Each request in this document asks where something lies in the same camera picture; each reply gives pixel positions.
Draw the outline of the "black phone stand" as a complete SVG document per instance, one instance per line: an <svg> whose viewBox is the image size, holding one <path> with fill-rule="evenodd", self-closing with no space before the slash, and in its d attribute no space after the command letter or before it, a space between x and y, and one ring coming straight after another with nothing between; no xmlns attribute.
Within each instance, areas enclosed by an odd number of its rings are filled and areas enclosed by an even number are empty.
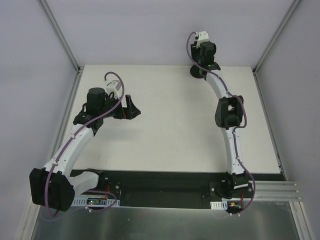
<svg viewBox="0 0 320 240"><path fill-rule="evenodd" d="M190 70L189 73L192 77L196 78L196 79L202 79L203 76L200 73L199 68L196 65L193 65Z"/></svg>

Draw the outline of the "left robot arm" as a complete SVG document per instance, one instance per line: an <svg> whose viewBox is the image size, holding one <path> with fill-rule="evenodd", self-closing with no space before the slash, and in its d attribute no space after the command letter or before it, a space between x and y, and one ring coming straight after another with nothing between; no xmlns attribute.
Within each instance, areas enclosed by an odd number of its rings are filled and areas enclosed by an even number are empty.
<svg viewBox="0 0 320 240"><path fill-rule="evenodd" d="M103 171L88 168L71 176L72 169L106 118L132 120L140 114L129 94L119 94L115 88L90 88L86 102L73 120L68 140L48 163L29 174L32 202L65 212L78 195L89 191L102 194L107 189Z"/></svg>

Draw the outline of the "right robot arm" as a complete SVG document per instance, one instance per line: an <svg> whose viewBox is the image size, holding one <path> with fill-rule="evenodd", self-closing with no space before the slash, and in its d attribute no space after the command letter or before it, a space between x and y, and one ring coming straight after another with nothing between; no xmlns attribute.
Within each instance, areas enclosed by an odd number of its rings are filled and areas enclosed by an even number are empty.
<svg viewBox="0 0 320 240"><path fill-rule="evenodd" d="M243 97L232 94L223 79L221 67L215 62L216 50L215 43L209 40L192 43L190 74L206 80L218 98L214 120L224 138L227 172L225 180L214 188L214 192L222 198L231 199L249 186L249 174L243 166L240 149L240 129L247 126L247 115Z"/></svg>

